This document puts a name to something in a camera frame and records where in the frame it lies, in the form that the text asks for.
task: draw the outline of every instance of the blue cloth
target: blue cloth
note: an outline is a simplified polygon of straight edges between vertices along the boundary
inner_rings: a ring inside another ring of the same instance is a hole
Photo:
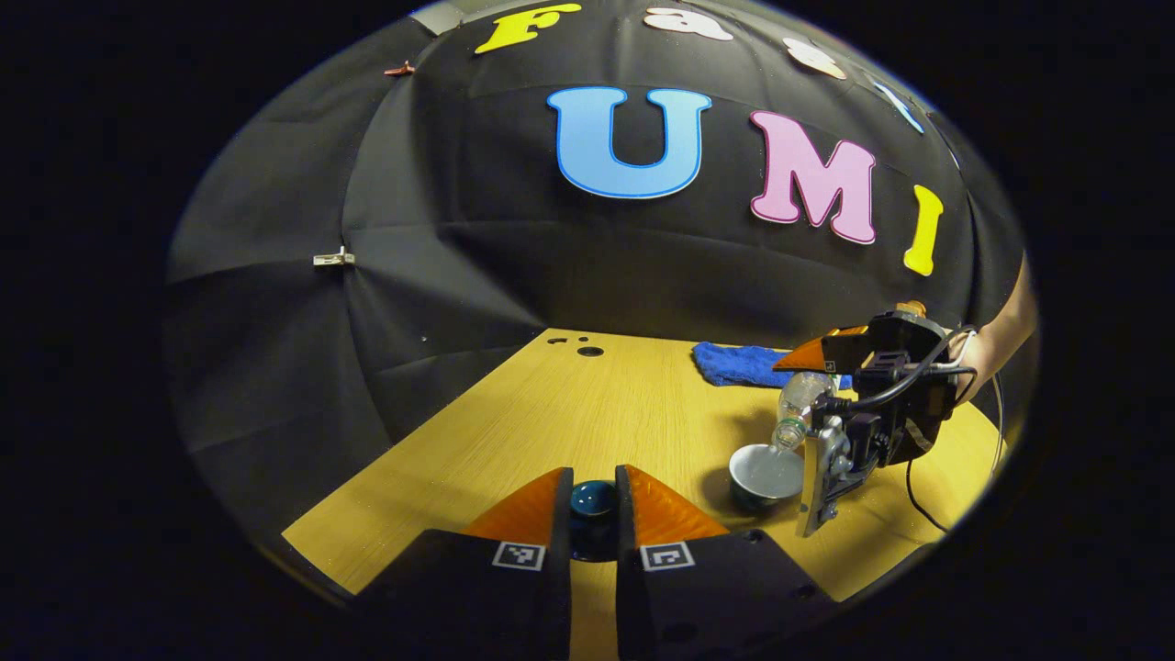
[[[794,372],[774,372],[771,367],[788,353],[766,348],[719,348],[701,343],[693,348],[693,363],[706,382],[714,386],[783,389]],[[852,385],[852,377],[840,378],[840,389]]]

